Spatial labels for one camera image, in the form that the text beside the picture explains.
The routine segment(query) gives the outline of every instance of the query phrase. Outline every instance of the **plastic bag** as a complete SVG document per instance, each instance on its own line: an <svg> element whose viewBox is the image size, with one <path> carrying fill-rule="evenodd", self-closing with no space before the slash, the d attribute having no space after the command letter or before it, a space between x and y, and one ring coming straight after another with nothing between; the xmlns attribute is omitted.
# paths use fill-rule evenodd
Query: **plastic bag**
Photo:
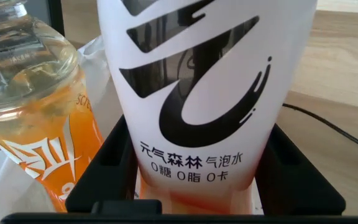
<svg viewBox="0 0 358 224"><path fill-rule="evenodd" d="M0 151L0 220L14 212L54 212L44 187Z"/></svg>
<svg viewBox="0 0 358 224"><path fill-rule="evenodd" d="M86 90L103 139L122 115L100 37L78 50ZM54 212L44 187L0 151L0 220L15 212Z"/></svg>

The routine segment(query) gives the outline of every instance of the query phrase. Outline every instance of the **wooden table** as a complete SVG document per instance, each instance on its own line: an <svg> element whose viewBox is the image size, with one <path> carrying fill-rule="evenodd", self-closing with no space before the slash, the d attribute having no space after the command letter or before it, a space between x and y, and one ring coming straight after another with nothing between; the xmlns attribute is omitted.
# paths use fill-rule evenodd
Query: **wooden table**
<svg viewBox="0 0 358 224"><path fill-rule="evenodd" d="M358 107L294 92L286 103L312 111L358 138ZM358 215L358 145L292 109L283 108L277 123L345 198L344 214Z"/></svg>
<svg viewBox="0 0 358 224"><path fill-rule="evenodd" d="M95 0L62 0L62 5L69 40L81 45L99 35ZM358 138L358 0L319 0L318 9L286 102ZM115 90L109 93L116 109L112 119L118 120L119 101ZM345 198L344 214L358 215L358 145L288 108L281 110L277 123Z"/></svg>

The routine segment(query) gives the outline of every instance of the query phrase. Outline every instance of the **orange label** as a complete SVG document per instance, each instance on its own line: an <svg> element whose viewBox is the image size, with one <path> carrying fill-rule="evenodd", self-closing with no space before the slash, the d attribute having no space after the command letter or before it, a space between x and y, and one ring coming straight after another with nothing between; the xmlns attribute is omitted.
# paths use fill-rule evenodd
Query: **orange label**
<svg viewBox="0 0 358 224"><path fill-rule="evenodd" d="M103 143L85 87L77 85L0 113L0 124L16 116L14 126L0 125L0 150L44 185L58 212Z"/></svg>

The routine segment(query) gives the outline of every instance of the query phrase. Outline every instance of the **bottle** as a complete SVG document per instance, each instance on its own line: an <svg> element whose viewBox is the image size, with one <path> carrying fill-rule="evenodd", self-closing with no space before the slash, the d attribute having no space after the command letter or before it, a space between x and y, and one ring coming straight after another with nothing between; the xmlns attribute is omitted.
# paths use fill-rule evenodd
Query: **bottle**
<svg viewBox="0 0 358 224"><path fill-rule="evenodd" d="M64 212L103 140L76 49L24 3L0 0L0 150Z"/></svg>
<svg viewBox="0 0 358 224"><path fill-rule="evenodd" d="M140 198L163 213L250 213L316 2L98 0Z"/></svg>

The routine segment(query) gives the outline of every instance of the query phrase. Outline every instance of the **clear plastic bottle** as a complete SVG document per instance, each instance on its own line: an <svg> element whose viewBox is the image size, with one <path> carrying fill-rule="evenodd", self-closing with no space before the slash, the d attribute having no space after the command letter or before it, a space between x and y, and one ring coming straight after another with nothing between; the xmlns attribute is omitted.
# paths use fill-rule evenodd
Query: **clear plastic bottle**
<svg viewBox="0 0 358 224"><path fill-rule="evenodd" d="M65 211L103 140L76 49L24 2L0 0L0 149Z"/></svg>

